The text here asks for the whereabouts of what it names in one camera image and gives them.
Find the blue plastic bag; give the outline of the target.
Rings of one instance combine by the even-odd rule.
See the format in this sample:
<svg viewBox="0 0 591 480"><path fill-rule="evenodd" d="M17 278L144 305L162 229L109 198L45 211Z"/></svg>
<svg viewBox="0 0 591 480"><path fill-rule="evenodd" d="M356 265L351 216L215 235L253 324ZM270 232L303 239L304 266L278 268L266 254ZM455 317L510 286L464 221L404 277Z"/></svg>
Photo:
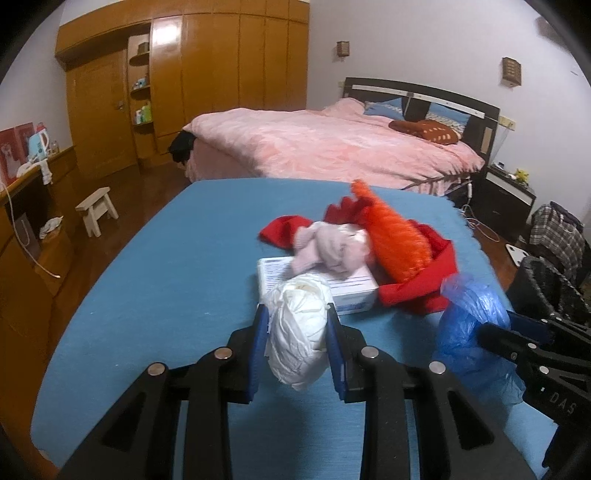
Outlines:
<svg viewBox="0 0 591 480"><path fill-rule="evenodd" d="M466 274L446 278L441 294L449 301L443 312L433 358L442 362L479 400L514 406L523 401L525 384L508 360L478 344L477 330L486 323L510 328L501 298L490 286Z"/></svg>

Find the red knitted glove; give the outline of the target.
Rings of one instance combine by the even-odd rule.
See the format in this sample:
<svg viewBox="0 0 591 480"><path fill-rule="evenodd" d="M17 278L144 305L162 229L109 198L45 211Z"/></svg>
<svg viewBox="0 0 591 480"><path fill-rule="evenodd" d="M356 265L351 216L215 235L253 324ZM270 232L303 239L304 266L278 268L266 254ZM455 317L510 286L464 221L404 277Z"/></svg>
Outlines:
<svg viewBox="0 0 591 480"><path fill-rule="evenodd" d="M331 204L321 221L331 224L360 224L363 203L350 197L342 198L338 205ZM440 293L443 281L458 272L453 242L443 238L431 226L410 220L428 239L433 253L433 262L413 279L397 283L380 265L375 257L372 243L372 258L378 263L387 279L378 287L378 297L385 306L399 305L419 314L434 313L446 308L448 301ZM259 239L273 246L294 252L294 234L298 227L308 227L314 223L300 215L280 216L263 227Z"/></svg>

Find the white printed cardboard box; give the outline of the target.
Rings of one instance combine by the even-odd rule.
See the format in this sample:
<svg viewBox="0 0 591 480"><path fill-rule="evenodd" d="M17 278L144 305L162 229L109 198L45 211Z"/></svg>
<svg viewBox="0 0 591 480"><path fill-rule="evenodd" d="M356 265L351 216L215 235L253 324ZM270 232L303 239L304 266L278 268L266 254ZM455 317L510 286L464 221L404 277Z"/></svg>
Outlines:
<svg viewBox="0 0 591 480"><path fill-rule="evenodd" d="M270 257L257 261L259 300L263 301L276 285L294 278L290 263L293 257ZM321 279L329 286L339 315L361 313L370 310L377 300L378 284L366 265L349 277L342 277L325 266L308 270L307 275Z"/></svg>

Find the white plastic bag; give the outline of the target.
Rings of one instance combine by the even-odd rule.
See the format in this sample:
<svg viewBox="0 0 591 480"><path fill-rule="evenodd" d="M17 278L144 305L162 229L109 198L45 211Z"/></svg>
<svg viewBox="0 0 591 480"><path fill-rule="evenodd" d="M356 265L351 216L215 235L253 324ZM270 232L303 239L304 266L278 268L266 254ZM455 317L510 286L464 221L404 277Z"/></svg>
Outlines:
<svg viewBox="0 0 591 480"><path fill-rule="evenodd" d="M329 366L325 335L332 293L322 277L297 275L278 283L264 297L269 309L266 359L274 377L304 391Z"/></svg>

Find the black woven waste basket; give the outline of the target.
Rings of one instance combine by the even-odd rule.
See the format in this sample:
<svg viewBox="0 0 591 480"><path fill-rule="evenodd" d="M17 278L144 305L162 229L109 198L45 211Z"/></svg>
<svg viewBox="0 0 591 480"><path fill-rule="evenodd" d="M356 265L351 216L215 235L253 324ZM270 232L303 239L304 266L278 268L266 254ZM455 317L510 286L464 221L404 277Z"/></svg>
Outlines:
<svg viewBox="0 0 591 480"><path fill-rule="evenodd" d="M590 306L571 282L545 259L525 257L506 296L520 315L537 320L558 317L590 326Z"/></svg>

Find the white bathroom scale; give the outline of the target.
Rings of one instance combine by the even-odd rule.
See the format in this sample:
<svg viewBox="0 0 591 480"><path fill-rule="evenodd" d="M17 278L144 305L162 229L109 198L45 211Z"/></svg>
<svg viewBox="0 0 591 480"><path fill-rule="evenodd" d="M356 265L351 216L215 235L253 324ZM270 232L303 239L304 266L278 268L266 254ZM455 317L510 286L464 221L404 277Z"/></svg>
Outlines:
<svg viewBox="0 0 591 480"><path fill-rule="evenodd" d="M506 244L505 249L511 261L517 268L519 268L523 260L529 256L529 253L526 250L523 250L511 244Z"/></svg>

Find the plaid shirt on chair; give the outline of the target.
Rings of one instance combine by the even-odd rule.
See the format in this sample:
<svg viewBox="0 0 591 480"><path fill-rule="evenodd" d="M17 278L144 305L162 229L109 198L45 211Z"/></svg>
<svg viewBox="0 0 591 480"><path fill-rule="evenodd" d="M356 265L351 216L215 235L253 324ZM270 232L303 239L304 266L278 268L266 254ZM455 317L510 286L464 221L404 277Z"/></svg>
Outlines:
<svg viewBox="0 0 591 480"><path fill-rule="evenodd" d="M534 212L529 244L548 250L562 265L563 274L573 280L583 263L586 241L582 231L576 217L551 201Z"/></svg>

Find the blue table cloth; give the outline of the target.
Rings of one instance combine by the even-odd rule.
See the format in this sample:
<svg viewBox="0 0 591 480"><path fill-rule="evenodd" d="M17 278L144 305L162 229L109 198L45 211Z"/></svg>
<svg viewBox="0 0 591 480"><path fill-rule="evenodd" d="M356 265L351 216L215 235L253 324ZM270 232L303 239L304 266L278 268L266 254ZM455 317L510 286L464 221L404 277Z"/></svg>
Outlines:
<svg viewBox="0 0 591 480"><path fill-rule="evenodd" d="M189 185L156 214L97 280L45 373L31 437L62 465L152 362L178 367L252 322L256 264L276 256L259 231L283 215L319 219L345 183L280 179ZM360 404L339 400L329 375L297 392L263 369L259 391L229 409L238 479L355 479Z"/></svg>

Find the yellow toy on nightstand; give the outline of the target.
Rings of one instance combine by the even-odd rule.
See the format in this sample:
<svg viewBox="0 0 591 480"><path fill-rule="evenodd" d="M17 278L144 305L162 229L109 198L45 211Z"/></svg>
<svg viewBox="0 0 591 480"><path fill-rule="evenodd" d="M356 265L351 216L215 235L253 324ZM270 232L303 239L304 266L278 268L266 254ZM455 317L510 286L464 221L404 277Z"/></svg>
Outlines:
<svg viewBox="0 0 591 480"><path fill-rule="evenodd" d="M515 180L523 185L529 184L529 173L522 169L517 169L514 173Z"/></svg>

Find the pale pink knitted cloth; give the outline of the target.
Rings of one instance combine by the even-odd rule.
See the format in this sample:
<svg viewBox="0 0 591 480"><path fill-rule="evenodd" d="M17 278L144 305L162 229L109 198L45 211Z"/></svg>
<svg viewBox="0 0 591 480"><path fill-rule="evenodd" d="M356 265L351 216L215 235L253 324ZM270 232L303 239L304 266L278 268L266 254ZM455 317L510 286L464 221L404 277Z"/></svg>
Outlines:
<svg viewBox="0 0 591 480"><path fill-rule="evenodd" d="M294 234L294 275L324 268L341 278L356 273L372 258L368 232L354 224L314 222Z"/></svg>

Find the wooden side desk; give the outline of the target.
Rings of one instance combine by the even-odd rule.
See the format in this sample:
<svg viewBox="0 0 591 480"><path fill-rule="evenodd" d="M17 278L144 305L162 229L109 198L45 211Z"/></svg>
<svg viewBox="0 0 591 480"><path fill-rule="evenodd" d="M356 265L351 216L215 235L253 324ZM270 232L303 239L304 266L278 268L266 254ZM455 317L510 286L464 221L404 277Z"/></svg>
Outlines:
<svg viewBox="0 0 591 480"><path fill-rule="evenodd" d="M74 148L50 157L47 166L49 182L34 166L1 187L1 429L34 468L46 463L30 428L50 358L55 297L81 226L75 207L87 193Z"/></svg>

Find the black garment on bed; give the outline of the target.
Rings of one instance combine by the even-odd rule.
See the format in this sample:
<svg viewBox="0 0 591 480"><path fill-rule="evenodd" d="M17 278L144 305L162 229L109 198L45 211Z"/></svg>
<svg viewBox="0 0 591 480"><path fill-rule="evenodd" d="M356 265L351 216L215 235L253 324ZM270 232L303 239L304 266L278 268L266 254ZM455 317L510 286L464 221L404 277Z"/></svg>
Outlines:
<svg viewBox="0 0 591 480"><path fill-rule="evenodd" d="M177 164L185 165L189 160L195 136L188 131L181 130L172 140L167 151L172 157L172 161Z"/></svg>

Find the pink bed quilt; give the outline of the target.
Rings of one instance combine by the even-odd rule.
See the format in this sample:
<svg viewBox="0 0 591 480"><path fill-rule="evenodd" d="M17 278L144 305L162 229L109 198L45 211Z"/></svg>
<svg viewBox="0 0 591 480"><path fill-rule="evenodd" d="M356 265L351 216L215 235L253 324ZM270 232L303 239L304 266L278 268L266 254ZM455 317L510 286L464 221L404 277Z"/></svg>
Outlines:
<svg viewBox="0 0 591 480"><path fill-rule="evenodd" d="M195 117L185 163L190 181L280 178L339 181L443 196L479 172L484 159L466 143L440 145L390 128L343 98L317 110L236 108Z"/></svg>

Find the wall lamp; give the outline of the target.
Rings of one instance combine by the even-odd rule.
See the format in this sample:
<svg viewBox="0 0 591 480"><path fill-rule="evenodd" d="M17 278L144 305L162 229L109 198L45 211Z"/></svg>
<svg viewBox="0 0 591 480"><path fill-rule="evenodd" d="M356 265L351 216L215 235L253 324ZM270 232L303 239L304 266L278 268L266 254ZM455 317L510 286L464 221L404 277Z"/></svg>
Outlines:
<svg viewBox="0 0 591 480"><path fill-rule="evenodd" d="M335 52L339 58L346 58L351 55L351 44L349 41L338 41L335 45Z"/></svg>
<svg viewBox="0 0 591 480"><path fill-rule="evenodd" d="M509 87L522 85L522 66L510 57L503 57L501 60L502 77L501 82Z"/></svg>

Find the red picture frame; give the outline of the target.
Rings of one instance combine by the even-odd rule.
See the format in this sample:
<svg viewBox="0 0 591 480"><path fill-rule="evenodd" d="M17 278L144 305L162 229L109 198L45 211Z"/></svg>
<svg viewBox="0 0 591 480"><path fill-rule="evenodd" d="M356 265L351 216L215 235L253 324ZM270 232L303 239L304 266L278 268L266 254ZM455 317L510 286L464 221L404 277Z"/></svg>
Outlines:
<svg viewBox="0 0 591 480"><path fill-rule="evenodd" d="M17 171L28 161L28 139L35 133L32 122L0 131L1 181L9 186Z"/></svg>

